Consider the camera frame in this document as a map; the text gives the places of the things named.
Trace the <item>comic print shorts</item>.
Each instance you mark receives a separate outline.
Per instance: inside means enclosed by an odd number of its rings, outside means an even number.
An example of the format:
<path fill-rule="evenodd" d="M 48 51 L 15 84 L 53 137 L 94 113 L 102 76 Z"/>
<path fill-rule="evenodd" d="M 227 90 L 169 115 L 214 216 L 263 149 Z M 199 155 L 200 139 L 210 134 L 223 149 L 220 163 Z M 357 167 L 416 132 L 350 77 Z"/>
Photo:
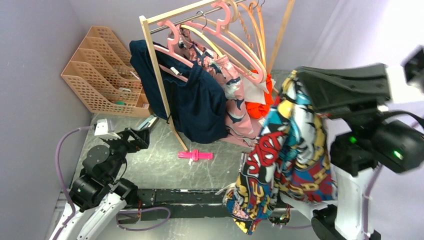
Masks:
<path fill-rule="evenodd" d="M 327 133 L 296 70 L 283 81 L 223 203 L 235 224 L 251 235 L 282 196 L 306 204 L 335 198 Z"/>

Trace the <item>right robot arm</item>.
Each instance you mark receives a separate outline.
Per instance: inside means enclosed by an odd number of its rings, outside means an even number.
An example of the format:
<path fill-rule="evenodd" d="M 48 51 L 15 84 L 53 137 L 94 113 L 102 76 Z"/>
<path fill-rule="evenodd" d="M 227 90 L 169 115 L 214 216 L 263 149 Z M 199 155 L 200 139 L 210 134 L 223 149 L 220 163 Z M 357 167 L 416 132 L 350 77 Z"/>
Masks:
<path fill-rule="evenodd" d="M 401 66 L 382 63 L 320 69 L 301 66 L 296 76 L 305 87 L 314 110 L 324 118 L 342 119 L 349 132 L 336 136 L 330 160 L 337 181 L 337 202 L 315 209 L 311 225 L 321 240 L 379 240 L 368 213 L 370 193 L 379 171 L 400 174 L 424 161 L 424 135 L 395 119 L 404 110 L 389 111 L 386 103 L 423 98 L 408 86 Z"/>

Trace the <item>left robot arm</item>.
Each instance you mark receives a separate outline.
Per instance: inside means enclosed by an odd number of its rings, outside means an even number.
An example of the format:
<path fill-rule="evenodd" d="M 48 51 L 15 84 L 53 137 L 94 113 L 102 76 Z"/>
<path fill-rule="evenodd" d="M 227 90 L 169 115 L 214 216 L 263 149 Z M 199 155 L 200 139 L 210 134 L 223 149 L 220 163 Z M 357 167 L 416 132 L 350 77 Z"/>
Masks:
<path fill-rule="evenodd" d="M 119 176 L 127 164 L 127 154 L 137 153 L 150 146 L 149 128 L 125 128 L 101 137 L 103 144 L 88 150 L 79 177 L 67 188 L 60 168 L 59 155 L 67 133 L 59 141 L 55 152 L 56 173 L 62 186 L 66 204 L 53 233 L 52 240 L 93 240 L 113 217 L 124 208 L 141 204 L 138 186 Z"/>

